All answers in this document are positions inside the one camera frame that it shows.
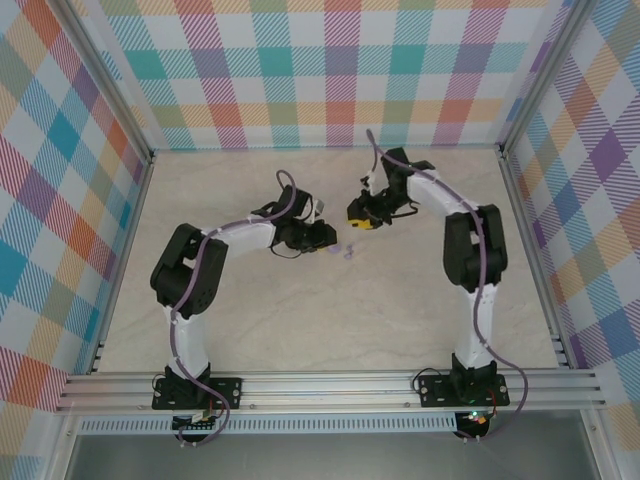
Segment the grey metal shelf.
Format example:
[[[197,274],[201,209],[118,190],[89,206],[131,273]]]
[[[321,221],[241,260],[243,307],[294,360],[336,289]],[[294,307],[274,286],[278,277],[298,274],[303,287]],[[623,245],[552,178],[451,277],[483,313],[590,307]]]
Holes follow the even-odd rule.
[[[170,435],[78,435],[56,480],[627,480],[576,411],[529,412],[497,436],[223,435],[200,449]]]

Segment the aluminium table edge rail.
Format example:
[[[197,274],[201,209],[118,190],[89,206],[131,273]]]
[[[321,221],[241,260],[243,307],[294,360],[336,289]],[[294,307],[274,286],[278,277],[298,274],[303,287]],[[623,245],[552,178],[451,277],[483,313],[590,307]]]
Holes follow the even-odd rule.
[[[136,231],[151,183],[156,158],[156,153],[154,151],[151,151],[148,158],[146,159],[145,166],[142,171],[143,175],[141,178],[140,189],[128,221],[122,252],[120,257],[118,258],[118,262],[115,265],[115,276],[108,291],[109,295],[107,297],[107,302],[104,311],[98,318],[96,330],[94,331],[94,334],[91,338],[91,343],[89,344],[88,357],[85,360],[81,370],[83,375],[91,375],[94,372],[94,365],[98,362],[100,357],[98,351],[104,346],[104,343],[108,336],[108,331],[122,287],[127,262],[131,254]]]
[[[574,368],[575,358],[571,346],[567,346],[565,342],[564,327],[559,317],[552,288],[544,274],[542,256],[536,241],[533,227],[529,223],[524,198],[517,185],[516,176],[511,168],[508,161],[508,155],[506,153],[497,149],[496,157],[505,183],[506,191],[509,196],[511,208],[515,215],[515,221],[518,226],[519,235],[527,257],[533,282],[541,302],[542,311],[548,326],[551,343],[556,353],[558,365],[560,368],[565,369]]]

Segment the aluminium frame post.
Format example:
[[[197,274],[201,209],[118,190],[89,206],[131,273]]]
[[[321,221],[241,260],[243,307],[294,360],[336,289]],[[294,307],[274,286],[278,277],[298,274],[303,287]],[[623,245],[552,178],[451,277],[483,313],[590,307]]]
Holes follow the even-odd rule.
[[[549,0],[506,97],[504,122],[495,143],[501,158],[524,135],[595,4],[596,0]]]
[[[147,165],[152,164],[154,158],[153,150],[143,136],[142,130],[131,113],[124,96],[107,68],[99,49],[87,33],[71,0],[46,0],[46,2],[86,64],[87,71],[92,76],[99,91],[105,96],[115,117],[121,122],[127,138],[132,142],[144,162]]]

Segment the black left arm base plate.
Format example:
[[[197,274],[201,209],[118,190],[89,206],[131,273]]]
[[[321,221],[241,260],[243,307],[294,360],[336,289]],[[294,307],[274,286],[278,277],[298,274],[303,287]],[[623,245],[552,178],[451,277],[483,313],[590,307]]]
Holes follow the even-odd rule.
[[[210,377],[206,384],[225,398],[231,410],[240,408],[241,378]],[[152,389],[151,408],[153,410],[205,410],[210,407],[220,410],[223,407],[220,398],[180,377],[158,376],[152,381]]]

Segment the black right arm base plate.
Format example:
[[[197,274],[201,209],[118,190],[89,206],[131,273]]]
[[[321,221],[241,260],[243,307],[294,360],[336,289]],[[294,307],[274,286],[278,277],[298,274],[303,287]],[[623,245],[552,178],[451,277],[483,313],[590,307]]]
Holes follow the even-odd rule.
[[[479,386],[467,386],[458,391],[449,375],[420,375],[415,388],[424,408],[431,407],[493,407],[509,406],[506,380],[497,375]]]

